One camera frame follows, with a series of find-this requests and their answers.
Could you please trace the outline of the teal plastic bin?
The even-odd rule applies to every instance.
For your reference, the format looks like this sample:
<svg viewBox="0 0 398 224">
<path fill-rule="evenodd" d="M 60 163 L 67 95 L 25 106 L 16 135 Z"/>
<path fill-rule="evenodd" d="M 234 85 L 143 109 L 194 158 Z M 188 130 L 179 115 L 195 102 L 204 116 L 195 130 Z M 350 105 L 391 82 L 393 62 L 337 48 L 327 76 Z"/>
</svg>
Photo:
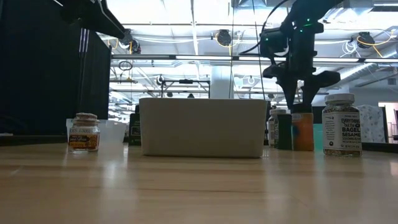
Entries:
<svg viewBox="0 0 398 224">
<path fill-rule="evenodd" d="M 313 125 L 313 138 L 314 138 L 314 148 L 315 151 L 323 150 L 323 125 L 314 124 Z"/>
</svg>

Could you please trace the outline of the white building column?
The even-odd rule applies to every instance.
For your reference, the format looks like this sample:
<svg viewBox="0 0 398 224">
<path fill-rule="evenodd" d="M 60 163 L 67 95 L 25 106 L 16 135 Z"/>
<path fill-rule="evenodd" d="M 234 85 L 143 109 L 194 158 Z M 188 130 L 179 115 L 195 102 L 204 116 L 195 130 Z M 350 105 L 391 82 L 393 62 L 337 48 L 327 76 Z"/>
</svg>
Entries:
<svg viewBox="0 0 398 224">
<path fill-rule="evenodd" d="M 233 99 L 234 81 L 231 67 L 214 66 L 211 68 L 210 98 Z"/>
</svg>

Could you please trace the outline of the clear plastic bin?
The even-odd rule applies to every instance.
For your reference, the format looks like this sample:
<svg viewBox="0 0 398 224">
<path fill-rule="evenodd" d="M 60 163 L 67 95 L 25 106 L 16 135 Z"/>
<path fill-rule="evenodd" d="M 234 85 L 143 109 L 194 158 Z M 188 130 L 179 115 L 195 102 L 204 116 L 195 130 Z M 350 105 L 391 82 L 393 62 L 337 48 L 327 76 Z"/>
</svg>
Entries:
<svg viewBox="0 0 398 224">
<path fill-rule="evenodd" d="M 69 136 L 69 130 L 72 126 L 72 119 L 67 119 L 67 137 Z M 124 139 L 124 133 L 126 125 L 112 120 L 99 120 L 100 139 L 99 145 L 107 144 L 109 142 L 121 143 Z"/>
</svg>

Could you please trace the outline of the bagel seasoning jar white lid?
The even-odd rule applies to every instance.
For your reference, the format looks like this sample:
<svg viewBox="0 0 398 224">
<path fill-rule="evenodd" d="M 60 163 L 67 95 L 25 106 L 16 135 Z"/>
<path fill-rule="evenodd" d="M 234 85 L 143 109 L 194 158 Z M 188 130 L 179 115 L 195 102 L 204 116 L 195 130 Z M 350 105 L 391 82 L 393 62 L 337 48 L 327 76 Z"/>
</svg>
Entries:
<svg viewBox="0 0 398 224">
<path fill-rule="evenodd" d="M 325 97 L 322 111 L 323 152 L 328 156 L 361 157 L 360 112 L 352 93 Z"/>
</svg>

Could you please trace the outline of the black background panel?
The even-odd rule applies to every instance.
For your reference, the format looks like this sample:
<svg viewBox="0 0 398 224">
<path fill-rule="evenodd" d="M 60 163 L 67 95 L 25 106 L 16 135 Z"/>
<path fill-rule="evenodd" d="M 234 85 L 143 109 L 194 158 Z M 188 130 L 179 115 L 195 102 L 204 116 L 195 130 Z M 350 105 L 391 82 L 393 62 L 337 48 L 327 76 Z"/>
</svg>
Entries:
<svg viewBox="0 0 398 224">
<path fill-rule="evenodd" d="M 313 123 L 314 124 L 322 124 L 322 112 L 324 106 L 313 106 L 312 113 L 313 113 Z"/>
</svg>

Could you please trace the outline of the black metal gantry frame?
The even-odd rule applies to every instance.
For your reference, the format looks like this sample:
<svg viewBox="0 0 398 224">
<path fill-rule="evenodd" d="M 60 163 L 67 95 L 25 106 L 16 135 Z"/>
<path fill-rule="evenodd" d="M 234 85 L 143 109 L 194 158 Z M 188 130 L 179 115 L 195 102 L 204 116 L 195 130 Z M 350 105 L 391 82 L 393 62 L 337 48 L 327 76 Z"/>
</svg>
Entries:
<svg viewBox="0 0 398 224">
<path fill-rule="evenodd" d="M 180 84 L 181 86 L 198 85 L 198 90 L 172 90 L 175 84 Z M 195 97 L 194 93 L 206 93 L 208 98 L 211 97 L 211 82 L 208 80 L 191 80 L 191 79 L 180 79 L 180 80 L 162 80 L 160 82 L 160 97 L 163 98 L 164 95 L 167 97 L 172 97 L 173 93 L 188 93 L 188 97 L 191 95 Z"/>
</svg>

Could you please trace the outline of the dark green spice tin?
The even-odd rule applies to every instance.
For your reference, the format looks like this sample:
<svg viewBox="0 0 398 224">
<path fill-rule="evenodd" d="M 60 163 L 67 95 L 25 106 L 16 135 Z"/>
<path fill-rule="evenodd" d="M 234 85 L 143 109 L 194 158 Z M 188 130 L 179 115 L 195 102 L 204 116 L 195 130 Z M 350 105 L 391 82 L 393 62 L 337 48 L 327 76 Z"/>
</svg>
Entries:
<svg viewBox="0 0 398 224">
<path fill-rule="evenodd" d="M 129 145 L 141 146 L 140 114 L 132 113 L 129 121 Z"/>
<path fill-rule="evenodd" d="M 275 122 L 275 147 L 280 150 L 292 150 L 292 116 L 278 114 Z"/>
</svg>

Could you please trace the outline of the white floral patterned panel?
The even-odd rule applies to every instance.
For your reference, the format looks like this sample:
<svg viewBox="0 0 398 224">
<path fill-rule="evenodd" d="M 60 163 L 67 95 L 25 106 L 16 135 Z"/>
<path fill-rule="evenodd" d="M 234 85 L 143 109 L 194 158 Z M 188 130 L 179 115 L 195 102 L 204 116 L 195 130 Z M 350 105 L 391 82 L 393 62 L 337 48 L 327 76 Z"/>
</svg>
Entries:
<svg viewBox="0 0 398 224">
<path fill-rule="evenodd" d="M 382 109 L 377 106 L 358 106 L 361 119 L 362 142 L 385 143 Z"/>
</svg>

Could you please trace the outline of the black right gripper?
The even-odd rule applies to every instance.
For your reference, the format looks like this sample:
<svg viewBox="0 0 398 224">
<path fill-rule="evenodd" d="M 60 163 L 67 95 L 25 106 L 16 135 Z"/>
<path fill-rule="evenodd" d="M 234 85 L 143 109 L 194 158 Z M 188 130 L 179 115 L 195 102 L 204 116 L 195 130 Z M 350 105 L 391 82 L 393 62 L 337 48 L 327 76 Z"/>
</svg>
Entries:
<svg viewBox="0 0 398 224">
<path fill-rule="evenodd" d="M 290 75 L 292 72 L 296 77 L 307 77 L 301 87 L 303 92 L 303 103 L 311 104 L 319 89 L 326 88 L 341 80 L 340 74 L 334 71 L 324 71 L 318 75 L 312 75 L 315 71 L 313 58 L 317 55 L 314 50 L 315 35 L 323 32 L 323 24 L 307 21 L 300 24 L 292 33 L 289 43 L 289 71 L 284 63 L 272 64 L 262 72 L 264 78 L 276 77 L 278 84 L 285 96 L 288 109 L 294 105 L 297 79 Z"/>
</svg>

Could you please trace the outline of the long ceiling light bar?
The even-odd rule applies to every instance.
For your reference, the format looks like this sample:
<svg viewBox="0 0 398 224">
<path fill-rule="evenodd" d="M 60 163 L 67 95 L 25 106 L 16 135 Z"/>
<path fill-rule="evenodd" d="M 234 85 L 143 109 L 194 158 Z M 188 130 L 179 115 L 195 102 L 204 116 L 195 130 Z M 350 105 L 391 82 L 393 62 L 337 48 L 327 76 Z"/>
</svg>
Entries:
<svg viewBox="0 0 398 224">
<path fill-rule="evenodd" d="M 112 59 L 133 59 L 133 60 L 234 60 L 234 61 L 269 61 L 264 57 L 248 56 L 205 56 L 205 55 L 112 55 Z M 313 62 L 330 63 L 398 63 L 398 58 L 327 58 L 315 57 Z"/>
</svg>

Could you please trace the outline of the silver ventilation duct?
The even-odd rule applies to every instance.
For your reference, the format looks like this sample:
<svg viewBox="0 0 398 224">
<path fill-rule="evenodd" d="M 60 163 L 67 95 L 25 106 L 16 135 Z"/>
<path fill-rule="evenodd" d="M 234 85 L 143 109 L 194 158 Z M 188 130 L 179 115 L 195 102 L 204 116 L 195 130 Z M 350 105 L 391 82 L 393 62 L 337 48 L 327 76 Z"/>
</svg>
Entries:
<svg viewBox="0 0 398 224">
<path fill-rule="evenodd" d="M 332 88 L 340 88 L 349 82 L 369 75 L 371 72 L 375 72 L 378 68 L 379 65 L 376 63 L 364 63 L 355 67 L 341 69 L 338 71 L 340 73 L 341 80 L 332 86 L 326 87 L 325 89 L 331 90 Z"/>
</svg>

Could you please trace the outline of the pale grey plastic bin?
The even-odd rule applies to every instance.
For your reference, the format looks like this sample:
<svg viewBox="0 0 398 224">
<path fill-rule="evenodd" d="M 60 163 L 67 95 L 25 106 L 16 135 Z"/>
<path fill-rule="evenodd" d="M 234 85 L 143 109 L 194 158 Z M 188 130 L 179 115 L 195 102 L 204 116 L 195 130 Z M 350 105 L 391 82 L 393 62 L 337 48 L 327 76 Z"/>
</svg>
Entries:
<svg viewBox="0 0 398 224">
<path fill-rule="evenodd" d="M 267 103 L 250 99 L 142 98 L 146 156 L 260 158 Z"/>
</svg>

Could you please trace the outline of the small glass jar cork lid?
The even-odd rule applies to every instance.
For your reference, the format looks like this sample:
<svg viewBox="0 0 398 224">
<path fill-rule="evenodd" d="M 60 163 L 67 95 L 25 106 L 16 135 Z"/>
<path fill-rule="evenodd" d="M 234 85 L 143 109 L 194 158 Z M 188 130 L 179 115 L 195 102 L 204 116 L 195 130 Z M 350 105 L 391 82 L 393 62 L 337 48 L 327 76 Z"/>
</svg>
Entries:
<svg viewBox="0 0 398 224">
<path fill-rule="evenodd" d="M 100 146 L 100 129 L 97 115 L 77 113 L 72 119 L 68 136 L 69 152 L 95 152 Z"/>
</svg>

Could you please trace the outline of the orange spice bottle black lid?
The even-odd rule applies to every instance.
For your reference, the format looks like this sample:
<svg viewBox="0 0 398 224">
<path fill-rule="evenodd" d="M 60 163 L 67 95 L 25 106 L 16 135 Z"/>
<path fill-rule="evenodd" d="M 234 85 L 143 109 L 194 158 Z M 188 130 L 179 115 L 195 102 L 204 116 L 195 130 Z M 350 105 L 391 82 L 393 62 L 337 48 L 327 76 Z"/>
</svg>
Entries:
<svg viewBox="0 0 398 224">
<path fill-rule="evenodd" d="M 304 103 L 292 107 L 292 143 L 295 151 L 314 151 L 313 113 Z"/>
</svg>

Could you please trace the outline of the white-label supplement bottle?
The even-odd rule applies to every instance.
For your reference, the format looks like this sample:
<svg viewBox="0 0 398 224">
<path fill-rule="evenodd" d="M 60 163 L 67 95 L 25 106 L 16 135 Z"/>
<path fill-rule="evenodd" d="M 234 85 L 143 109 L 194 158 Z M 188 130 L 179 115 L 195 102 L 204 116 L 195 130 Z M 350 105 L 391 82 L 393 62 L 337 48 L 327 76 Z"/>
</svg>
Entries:
<svg viewBox="0 0 398 224">
<path fill-rule="evenodd" d="M 270 118 L 268 119 L 268 129 L 269 129 L 269 145 L 271 148 L 275 148 L 275 131 L 277 129 L 278 115 L 286 114 L 285 109 L 271 109 Z"/>
</svg>

